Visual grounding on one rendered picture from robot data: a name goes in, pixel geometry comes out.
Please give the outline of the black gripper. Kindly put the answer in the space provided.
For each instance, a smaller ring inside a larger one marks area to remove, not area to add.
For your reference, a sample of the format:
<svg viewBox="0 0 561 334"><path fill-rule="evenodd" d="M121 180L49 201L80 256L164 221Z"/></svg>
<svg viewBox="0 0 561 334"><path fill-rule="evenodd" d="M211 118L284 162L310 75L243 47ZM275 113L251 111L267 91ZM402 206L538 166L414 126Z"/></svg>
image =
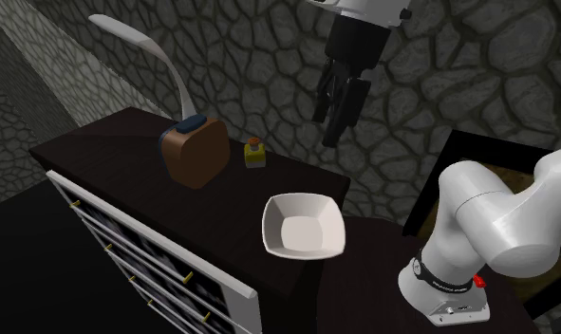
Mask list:
<svg viewBox="0 0 561 334"><path fill-rule="evenodd" d="M362 20L336 15L325 46L328 56L316 89L312 121L329 122L323 145L335 148L346 128L356 125L371 82L361 78L379 62L391 34ZM346 71L334 68L334 61Z"/></svg>

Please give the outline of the small yellow bottle orange cork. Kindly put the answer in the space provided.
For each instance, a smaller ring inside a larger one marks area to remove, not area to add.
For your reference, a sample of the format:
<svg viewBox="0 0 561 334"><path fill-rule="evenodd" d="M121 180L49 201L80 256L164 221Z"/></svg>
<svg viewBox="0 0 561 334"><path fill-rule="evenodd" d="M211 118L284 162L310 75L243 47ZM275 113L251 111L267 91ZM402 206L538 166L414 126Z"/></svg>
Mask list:
<svg viewBox="0 0 561 334"><path fill-rule="evenodd" d="M247 168L266 166L265 145L260 138L252 137L244 145L244 160Z"/></svg>

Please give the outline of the white square bowl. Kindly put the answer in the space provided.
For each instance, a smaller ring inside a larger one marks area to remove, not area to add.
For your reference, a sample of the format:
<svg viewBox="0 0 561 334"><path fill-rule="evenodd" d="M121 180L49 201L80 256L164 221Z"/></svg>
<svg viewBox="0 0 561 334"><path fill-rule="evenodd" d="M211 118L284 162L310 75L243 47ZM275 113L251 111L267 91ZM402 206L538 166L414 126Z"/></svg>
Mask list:
<svg viewBox="0 0 561 334"><path fill-rule="evenodd" d="M266 251L281 258L323 260L342 254L346 247L341 209L326 195L274 195L266 203L261 223Z"/></svg>

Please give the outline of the brown rounded box blue top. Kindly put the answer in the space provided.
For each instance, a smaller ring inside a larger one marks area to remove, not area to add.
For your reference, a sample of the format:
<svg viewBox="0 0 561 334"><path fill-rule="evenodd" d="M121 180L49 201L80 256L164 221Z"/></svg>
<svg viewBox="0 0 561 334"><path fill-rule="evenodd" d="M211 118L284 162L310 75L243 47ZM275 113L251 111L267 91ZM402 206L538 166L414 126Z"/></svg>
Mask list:
<svg viewBox="0 0 561 334"><path fill-rule="evenodd" d="M201 114L193 115L160 135L159 152L171 179L191 189L200 189L230 159L226 124Z"/></svg>

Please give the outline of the black-edged brown table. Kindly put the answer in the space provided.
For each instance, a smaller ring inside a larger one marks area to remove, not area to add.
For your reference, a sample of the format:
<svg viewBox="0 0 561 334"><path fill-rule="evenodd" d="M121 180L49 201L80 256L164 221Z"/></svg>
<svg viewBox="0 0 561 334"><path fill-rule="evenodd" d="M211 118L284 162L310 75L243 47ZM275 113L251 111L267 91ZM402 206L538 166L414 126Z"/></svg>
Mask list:
<svg viewBox="0 0 561 334"><path fill-rule="evenodd" d="M535 163L550 152L549 149L504 139L452 131L427 175L421 194L402 227L402 234L426 238L432 231L438 204L439 174L449 165L465 159L480 162L516 192L527 188L533 180ZM557 307L561 304L561 253L558 264L550 273L533 279L512 279L510 283L532 318Z"/></svg>

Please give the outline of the white desk lamp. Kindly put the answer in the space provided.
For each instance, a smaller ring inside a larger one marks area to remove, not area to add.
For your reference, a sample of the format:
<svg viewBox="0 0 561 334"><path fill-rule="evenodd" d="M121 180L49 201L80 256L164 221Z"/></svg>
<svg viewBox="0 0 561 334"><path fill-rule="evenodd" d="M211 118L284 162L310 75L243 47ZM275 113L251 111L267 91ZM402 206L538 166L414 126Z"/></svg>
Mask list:
<svg viewBox="0 0 561 334"><path fill-rule="evenodd" d="M196 109L191 101L190 94L180 74L178 73L177 69L175 68L167 54L164 52L164 50L153 39L138 31L137 29L132 28L104 14L91 14L88 16L88 20L95 24L97 27L123 39L124 41L134 46L138 46L139 48L163 61L173 75L178 87L181 119L184 121L185 119L196 114Z"/></svg>

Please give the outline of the dark robot stand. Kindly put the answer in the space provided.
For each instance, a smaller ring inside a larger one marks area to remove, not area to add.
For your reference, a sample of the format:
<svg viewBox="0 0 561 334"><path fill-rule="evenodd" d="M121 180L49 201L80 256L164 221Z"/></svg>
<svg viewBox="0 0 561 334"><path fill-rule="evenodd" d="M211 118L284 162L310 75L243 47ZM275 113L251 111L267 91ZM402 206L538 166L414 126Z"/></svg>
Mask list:
<svg viewBox="0 0 561 334"><path fill-rule="evenodd" d="M398 275L424 242L378 218L346 216L346 247L324 263L318 334L540 334L506 279L484 267L490 320L435 326L402 297Z"/></svg>

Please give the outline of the dark dresser with white drawers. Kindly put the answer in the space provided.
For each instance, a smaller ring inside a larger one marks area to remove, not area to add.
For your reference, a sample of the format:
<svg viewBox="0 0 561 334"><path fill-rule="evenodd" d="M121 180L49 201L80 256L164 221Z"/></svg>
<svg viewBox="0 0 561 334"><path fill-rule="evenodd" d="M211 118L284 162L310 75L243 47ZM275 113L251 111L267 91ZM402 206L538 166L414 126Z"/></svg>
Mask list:
<svg viewBox="0 0 561 334"><path fill-rule="evenodd" d="M171 124L129 107L31 154L136 290L184 334L316 334L323 265L268 253L262 214L284 193L342 203L349 179L272 152L264 167L248 168L232 141L224 170L193 190L160 157Z"/></svg>

